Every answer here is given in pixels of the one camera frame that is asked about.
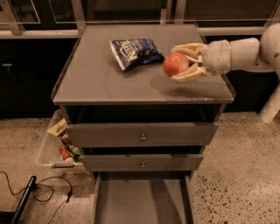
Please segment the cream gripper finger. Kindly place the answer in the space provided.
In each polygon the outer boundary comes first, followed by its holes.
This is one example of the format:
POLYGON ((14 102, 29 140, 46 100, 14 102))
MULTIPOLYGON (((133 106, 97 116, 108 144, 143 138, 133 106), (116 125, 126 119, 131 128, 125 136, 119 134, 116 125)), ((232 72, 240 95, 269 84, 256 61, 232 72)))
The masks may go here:
POLYGON ((171 79, 177 82, 186 82, 197 80, 207 75, 208 71, 203 66, 199 66, 198 63, 194 63, 184 72, 173 75, 171 79))
POLYGON ((171 53, 182 53, 192 63, 202 62, 202 50, 205 47, 202 43, 189 43, 184 45, 176 45, 171 49, 171 53))

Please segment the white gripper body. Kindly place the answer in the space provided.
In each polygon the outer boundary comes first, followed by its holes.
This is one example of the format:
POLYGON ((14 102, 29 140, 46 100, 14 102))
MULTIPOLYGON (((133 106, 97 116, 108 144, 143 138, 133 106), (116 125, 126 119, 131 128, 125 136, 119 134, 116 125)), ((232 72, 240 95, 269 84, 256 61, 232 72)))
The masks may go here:
POLYGON ((227 40, 205 45, 201 56, 203 66, 212 75, 226 74, 231 69, 231 45, 227 40))

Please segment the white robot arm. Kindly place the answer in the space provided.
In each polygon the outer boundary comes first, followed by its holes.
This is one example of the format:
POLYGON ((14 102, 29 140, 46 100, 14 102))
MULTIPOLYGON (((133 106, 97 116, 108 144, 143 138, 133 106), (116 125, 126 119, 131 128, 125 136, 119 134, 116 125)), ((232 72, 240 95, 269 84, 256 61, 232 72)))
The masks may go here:
POLYGON ((242 70, 252 73, 275 72, 280 76, 280 24, 267 28, 260 39, 219 40, 210 44, 176 45, 172 53, 182 53, 192 63, 171 77, 177 82, 197 80, 242 70))

